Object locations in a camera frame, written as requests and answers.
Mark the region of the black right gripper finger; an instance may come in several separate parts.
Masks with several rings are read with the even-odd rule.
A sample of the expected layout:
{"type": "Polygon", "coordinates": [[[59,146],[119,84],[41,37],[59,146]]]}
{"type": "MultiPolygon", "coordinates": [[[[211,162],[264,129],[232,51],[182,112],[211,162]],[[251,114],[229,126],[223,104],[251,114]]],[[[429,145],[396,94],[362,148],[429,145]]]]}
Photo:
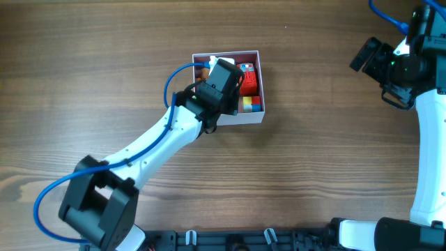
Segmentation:
{"type": "Polygon", "coordinates": [[[394,48],[383,43],[368,59],[362,72],[376,80],[379,84],[387,84],[389,81],[389,70],[395,55],[394,48]]]}
{"type": "Polygon", "coordinates": [[[369,38],[350,63],[350,68],[358,72],[367,60],[378,51],[382,42],[377,38],[369,38]]]}

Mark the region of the brown plush toy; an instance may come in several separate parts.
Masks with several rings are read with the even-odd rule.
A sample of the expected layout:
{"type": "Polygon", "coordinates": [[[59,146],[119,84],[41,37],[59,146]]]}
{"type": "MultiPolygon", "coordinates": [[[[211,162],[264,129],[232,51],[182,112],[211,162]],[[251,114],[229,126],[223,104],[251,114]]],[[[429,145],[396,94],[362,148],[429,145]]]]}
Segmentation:
{"type": "Polygon", "coordinates": [[[194,70],[194,81],[200,82],[207,80],[210,74],[210,69],[203,67],[203,68],[196,68],[194,70]]]}

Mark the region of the red toy fire truck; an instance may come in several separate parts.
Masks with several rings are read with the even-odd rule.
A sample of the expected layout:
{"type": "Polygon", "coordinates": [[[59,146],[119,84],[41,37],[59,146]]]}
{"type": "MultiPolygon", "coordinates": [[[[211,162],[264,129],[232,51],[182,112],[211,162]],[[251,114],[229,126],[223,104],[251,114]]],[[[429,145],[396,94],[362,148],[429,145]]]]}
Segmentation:
{"type": "Polygon", "coordinates": [[[253,63],[240,63],[237,65],[244,73],[244,80],[241,84],[240,95],[255,96],[258,92],[258,82],[253,63]]]}

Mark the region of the colourful puzzle cube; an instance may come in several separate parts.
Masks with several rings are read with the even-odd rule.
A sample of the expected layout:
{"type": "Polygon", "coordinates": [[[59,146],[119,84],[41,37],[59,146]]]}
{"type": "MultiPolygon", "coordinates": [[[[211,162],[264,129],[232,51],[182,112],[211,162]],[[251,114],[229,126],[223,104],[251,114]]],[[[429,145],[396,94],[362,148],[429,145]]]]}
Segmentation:
{"type": "Polygon", "coordinates": [[[242,98],[242,109],[244,113],[261,112],[261,97],[244,96],[242,98]]]}

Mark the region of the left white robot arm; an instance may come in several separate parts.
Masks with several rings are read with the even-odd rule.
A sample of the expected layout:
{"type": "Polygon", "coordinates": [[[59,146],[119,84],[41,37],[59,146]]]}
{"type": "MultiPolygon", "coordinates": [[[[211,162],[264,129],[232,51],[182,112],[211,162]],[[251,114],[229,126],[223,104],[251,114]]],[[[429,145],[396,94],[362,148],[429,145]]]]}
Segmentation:
{"type": "Polygon", "coordinates": [[[59,218],[85,245],[99,250],[140,250],[145,232],[135,225],[139,191],[177,151],[212,133],[223,114],[234,115],[244,75],[233,61],[210,62],[207,79],[174,94],[165,115],[119,152],[82,159],[73,172],[59,218]]]}

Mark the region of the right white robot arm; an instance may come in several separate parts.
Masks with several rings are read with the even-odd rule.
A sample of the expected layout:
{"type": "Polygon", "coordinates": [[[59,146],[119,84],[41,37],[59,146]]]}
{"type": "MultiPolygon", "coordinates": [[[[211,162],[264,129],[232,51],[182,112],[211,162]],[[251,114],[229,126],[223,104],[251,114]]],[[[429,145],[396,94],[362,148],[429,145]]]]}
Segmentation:
{"type": "Polygon", "coordinates": [[[445,7],[425,1],[410,23],[372,11],[405,36],[392,47],[371,37],[350,67],[380,84],[381,98],[401,109],[416,109],[420,153],[409,220],[334,218],[321,239],[326,250],[445,249],[445,7]]]}

